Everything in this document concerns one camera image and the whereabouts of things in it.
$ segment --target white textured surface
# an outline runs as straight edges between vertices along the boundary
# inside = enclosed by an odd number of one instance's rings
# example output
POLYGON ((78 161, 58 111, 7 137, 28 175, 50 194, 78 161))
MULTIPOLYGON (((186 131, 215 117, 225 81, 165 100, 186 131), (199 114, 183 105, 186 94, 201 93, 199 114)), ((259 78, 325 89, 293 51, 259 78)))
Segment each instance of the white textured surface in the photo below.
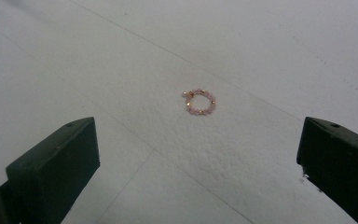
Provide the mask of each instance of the white textured surface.
POLYGON ((358 2, 0 0, 0 184, 89 116, 102 167, 64 223, 354 223, 296 150, 306 116, 358 132, 358 2))

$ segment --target dark green block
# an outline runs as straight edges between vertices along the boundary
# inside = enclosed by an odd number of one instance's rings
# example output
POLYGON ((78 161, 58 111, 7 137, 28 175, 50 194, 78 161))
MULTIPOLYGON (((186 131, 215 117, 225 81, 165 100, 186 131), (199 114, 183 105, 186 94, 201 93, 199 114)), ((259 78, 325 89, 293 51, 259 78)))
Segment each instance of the dark green block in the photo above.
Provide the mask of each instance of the dark green block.
POLYGON ((23 224, 58 224, 100 166, 94 118, 62 126, 7 167, 23 224))
POLYGON ((297 163, 310 182, 358 222, 358 134, 306 118, 297 163))

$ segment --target small ring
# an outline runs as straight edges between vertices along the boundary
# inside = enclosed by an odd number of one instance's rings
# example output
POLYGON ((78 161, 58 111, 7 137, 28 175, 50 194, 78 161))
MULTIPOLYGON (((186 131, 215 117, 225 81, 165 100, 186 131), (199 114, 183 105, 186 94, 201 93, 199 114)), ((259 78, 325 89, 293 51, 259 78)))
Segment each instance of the small ring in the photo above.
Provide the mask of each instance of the small ring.
POLYGON ((192 115, 209 115, 212 114, 212 112, 214 111, 214 109, 216 108, 216 98, 214 98, 214 96, 209 93, 208 91, 204 91, 201 89, 196 89, 193 91, 184 91, 182 94, 183 97, 186 98, 186 110, 188 113, 192 114, 192 115), (191 100, 194 98, 195 95, 202 95, 205 96, 206 98, 208 98, 208 100, 211 101, 211 105, 207 108, 207 109, 195 109, 191 106, 191 100))

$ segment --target white surface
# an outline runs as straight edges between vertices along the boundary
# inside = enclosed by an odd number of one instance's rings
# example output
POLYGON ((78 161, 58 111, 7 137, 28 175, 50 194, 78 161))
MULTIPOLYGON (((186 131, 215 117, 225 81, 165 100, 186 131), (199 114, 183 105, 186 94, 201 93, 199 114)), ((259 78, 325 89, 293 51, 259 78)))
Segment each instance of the white surface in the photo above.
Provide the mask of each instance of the white surface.
POLYGON ((354 223, 296 150, 306 116, 358 132, 358 2, 0 0, 0 184, 89 116, 102 167, 64 223, 354 223))

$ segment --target dark green object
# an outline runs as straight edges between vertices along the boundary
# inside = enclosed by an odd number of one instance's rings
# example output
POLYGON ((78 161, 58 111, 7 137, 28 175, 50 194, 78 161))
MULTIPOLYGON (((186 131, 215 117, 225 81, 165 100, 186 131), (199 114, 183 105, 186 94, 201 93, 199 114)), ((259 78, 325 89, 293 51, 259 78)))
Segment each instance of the dark green object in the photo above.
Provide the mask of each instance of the dark green object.
POLYGON ((0 224, 61 223, 99 166, 94 118, 62 126, 7 167, 0 224))
POLYGON ((297 163, 309 181, 358 222, 358 134, 306 118, 297 163))

